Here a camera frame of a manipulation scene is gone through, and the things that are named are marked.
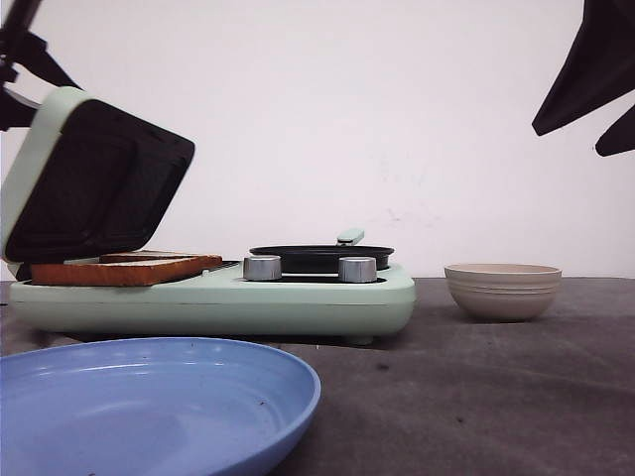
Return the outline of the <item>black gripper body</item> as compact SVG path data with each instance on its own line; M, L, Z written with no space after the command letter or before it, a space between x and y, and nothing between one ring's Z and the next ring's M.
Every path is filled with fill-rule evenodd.
M12 3L1 27L1 131L13 127L29 127L39 108L30 99L6 88L15 82L18 71L14 64L20 59L30 35L30 28L40 7L40 0L16 0Z

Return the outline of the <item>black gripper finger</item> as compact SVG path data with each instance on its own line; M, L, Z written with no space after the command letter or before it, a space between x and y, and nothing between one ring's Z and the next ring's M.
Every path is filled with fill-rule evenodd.
M601 157L634 150L635 107L632 106L597 140L594 149Z
M80 88L48 53L48 43L33 33L20 42L14 62L49 84Z
M634 3L585 1L564 65L532 126L551 133L634 89Z

